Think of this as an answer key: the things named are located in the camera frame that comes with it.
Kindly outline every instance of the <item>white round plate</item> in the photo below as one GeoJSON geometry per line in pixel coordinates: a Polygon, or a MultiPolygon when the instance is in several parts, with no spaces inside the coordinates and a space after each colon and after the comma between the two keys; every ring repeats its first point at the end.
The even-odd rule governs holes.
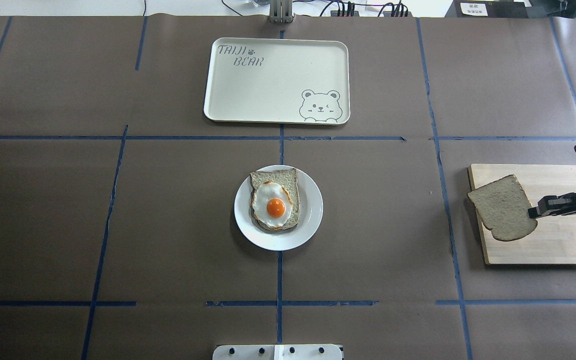
{"type": "MultiPolygon", "coordinates": [[[[292,166],[270,165],[258,171],[290,170],[292,166]]],[[[252,185],[250,176],[241,183],[235,196],[235,220],[243,235],[253,244],[273,251],[297,248],[307,242],[320,227],[324,213],[322,193],[313,179],[297,169],[297,189],[299,190],[299,222],[293,228],[283,231],[265,230],[252,217],[250,201],[252,185]]]]}

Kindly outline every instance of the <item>bread slice on plate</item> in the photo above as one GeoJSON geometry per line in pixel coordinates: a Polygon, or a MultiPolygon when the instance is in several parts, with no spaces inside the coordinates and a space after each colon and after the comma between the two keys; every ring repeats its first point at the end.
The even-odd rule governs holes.
{"type": "Polygon", "coordinates": [[[515,175],[478,187],[468,193],[468,198],[497,240],[518,240],[537,228],[537,220],[528,216],[528,209],[532,207],[530,200],[515,175]]]}
{"type": "Polygon", "coordinates": [[[255,219],[261,228],[270,231],[282,231],[295,227],[299,223],[299,190],[297,189],[297,169],[275,170],[275,171],[254,171],[250,173],[250,183],[253,191],[257,191],[259,185],[265,182],[274,182],[286,189],[290,200],[292,200],[292,213],[290,217],[279,228],[269,228],[266,224],[255,219]]]}

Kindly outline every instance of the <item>wooden cutting board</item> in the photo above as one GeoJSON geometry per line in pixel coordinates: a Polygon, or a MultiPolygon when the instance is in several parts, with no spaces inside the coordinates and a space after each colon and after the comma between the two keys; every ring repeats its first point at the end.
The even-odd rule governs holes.
{"type": "MultiPolygon", "coordinates": [[[[470,187],[514,174],[533,207],[546,195],[576,192],[576,165],[472,164],[470,187]]],[[[537,219],[532,234],[515,241],[492,237],[477,214],[486,264],[576,264],[576,214],[537,219]]]]}

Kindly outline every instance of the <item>bear ear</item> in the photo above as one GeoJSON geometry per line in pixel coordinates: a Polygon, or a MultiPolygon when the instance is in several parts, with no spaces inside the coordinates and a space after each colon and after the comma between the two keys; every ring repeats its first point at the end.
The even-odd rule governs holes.
{"type": "Polygon", "coordinates": [[[327,95],[330,95],[333,99],[339,100],[339,92],[335,90],[330,90],[327,95]]]}

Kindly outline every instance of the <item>white floor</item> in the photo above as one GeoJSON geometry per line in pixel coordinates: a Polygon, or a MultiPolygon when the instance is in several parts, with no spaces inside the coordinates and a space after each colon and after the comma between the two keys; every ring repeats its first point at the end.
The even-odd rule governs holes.
{"type": "MultiPolygon", "coordinates": [[[[256,6],[253,0],[224,0],[244,15],[265,14],[268,6],[256,6]]],[[[366,4],[368,0],[356,0],[366,4]]],[[[388,1],[370,0],[382,4],[388,1]]],[[[221,0],[146,0],[146,14],[165,13],[190,16],[236,15],[221,0]]],[[[295,14],[318,16],[327,0],[294,3],[295,14]]],[[[419,18],[443,18],[452,0],[405,0],[404,4],[419,18]]],[[[357,6],[361,16],[377,16],[378,7],[357,6]]],[[[141,16],[144,0],[0,0],[0,16],[141,16]]]]}

